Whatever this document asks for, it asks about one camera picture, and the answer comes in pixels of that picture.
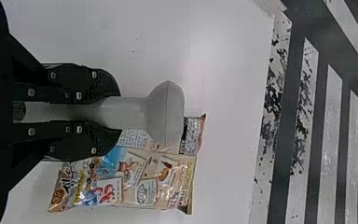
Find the floor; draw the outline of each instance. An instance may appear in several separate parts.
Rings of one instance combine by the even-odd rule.
[[[49,214],[60,165],[40,162],[10,192],[2,223],[247,222],[272,18],[243,0],[2,2],[10,32],[40,62],[100,67],[124,96],[172,80],[184,89],[187,116],[207,114],[194,215],[110,207]]]
[[[50,215],[60,165],[41,162],[2,223],[358,223],[358,2],[282,1],[273,19],[243,0],[3,0],[42,63],[101,67],[124,96],[175,81],[208,119],[193,216]]]
[[[249,223],[358,223],[358,3],[283,2]]]

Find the black and white stripe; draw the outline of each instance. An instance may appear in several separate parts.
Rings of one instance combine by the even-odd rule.
[[[263,117],[263,169],[256,167],[250,223],[358,223],[358,38],[349,34],[358,32],[351,29],[355,18],[340,18],[351,13],[343,0],[283,2],[292,24],[287,69],[273,134],[263,135],[266,111]],[[260,162],[267,142],[268,166]],[[260,188],[267,190],[262,200]]]

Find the food image on package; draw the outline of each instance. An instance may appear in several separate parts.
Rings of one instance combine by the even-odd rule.
[[[135,201],[140,205],[153,205],[157,196],[157,179],[144,179],[139,182],[135,191]]]
[[[96,185],[89,193],[95,195],[98,205],[112,205],[122,201],[122,177],[99,180]]]
[[[146,160],[140,156],[128,152],[124,147],[119,147],[109,155],[108,160],[111,162],[111,171],[116,176],[122,176],[124,181],[124,190],[134,187],[138,184],[146,167]]]
[[[161,157],[158,162],[158,184],[170,186],[174,178],[173,168],[177,166],[177,161]]]

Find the food wrapper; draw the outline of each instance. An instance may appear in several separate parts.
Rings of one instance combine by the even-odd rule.
[[[158,142],[153,141],[145,130],[137,129],[123,130],[118,138],[117,146],[196,156],[202,143],[205,119],[206,115],[198,118],[184,118],[184,129],[180,146],[161,147]]]
[[[143,130],[127,130],[102,157],[65,162],[49,212],[76,206],[192,210],[192,185],[205,115],[185,118],[177,149],[159,148]]]

